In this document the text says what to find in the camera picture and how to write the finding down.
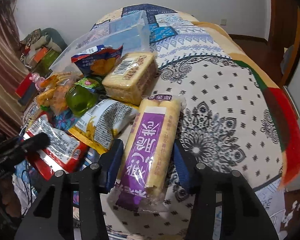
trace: curtain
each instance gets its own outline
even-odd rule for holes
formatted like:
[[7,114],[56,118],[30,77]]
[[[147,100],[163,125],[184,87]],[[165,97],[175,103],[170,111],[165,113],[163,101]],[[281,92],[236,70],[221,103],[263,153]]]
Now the curtain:
[[17,55],[20,50],[18,28],[9,0],[0,1],[0,133],[8,137],[19,133],[22,107],[15,90],[28,74]]

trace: packaged bread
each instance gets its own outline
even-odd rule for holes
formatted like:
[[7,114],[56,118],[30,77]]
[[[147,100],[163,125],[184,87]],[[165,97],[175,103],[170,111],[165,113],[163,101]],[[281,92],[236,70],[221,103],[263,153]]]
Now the packaged bread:
[[112,99],[88,110],[68,132],[99,154],[107,152],[113,139],[137,114],[137,109]]
[[102,81],[111,98],[138,106],[157,75],[153,53],[127,53]]
[[161,200],[183,101],[162,94],[142,100],[117,176],[117,205],[138,210],[141,202]]

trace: wooden floor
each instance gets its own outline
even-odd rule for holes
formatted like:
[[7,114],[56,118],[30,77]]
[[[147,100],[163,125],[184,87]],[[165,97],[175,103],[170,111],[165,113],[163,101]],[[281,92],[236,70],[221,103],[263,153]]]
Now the wooden floor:
[[265,43],[259,41],[234,39],[234,42],[279,85],[282,78],[280,62],[283,59],[283,51],[271,50]]

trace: clear plastic container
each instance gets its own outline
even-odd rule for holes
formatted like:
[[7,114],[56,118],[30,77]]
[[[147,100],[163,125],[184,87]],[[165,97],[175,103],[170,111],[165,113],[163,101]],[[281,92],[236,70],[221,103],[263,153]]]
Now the clear plastic container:
[[66,70],[72,65],[73,55],[97,45],[113,48],[123,45],[122,55],[150,51],[150,30],[146,12],[138,11],[110,21],[77,38],[60,54],[50,69],[58,72]]

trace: yellow packaging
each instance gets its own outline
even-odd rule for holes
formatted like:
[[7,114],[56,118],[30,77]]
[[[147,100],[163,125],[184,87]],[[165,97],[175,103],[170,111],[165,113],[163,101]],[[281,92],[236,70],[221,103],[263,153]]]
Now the yellow packaging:
[[68,131],[99,154],[103,154],[111,148],[114,137],[137,112],[137,109],[124,103],[105,99],[88,110]]
[[149,174],[145,180],[145,190],[147,196],[152,200],[159,199],[164,186],[173,143],[176,136],[180,110],[184,98],[171,95],[156,95],[142,100],[139,113],[134,120],[128,141],[124,148],[121,166],[117,179],[121,181],[121,177],[127,173],[127,160],[133,158],[134,151],[131,151],[133,145],[136,144],[136,136],[141,123],[143,122],[144,113],[148,113],[149,109],[156,111],[157,108],[164,109],[164,119],[160,135],[158,137],[157,146],[153,156],[150,158]]
[[103,79],[102,84],[111,98],[138,106],[157,72],[153,53],[127,53]]

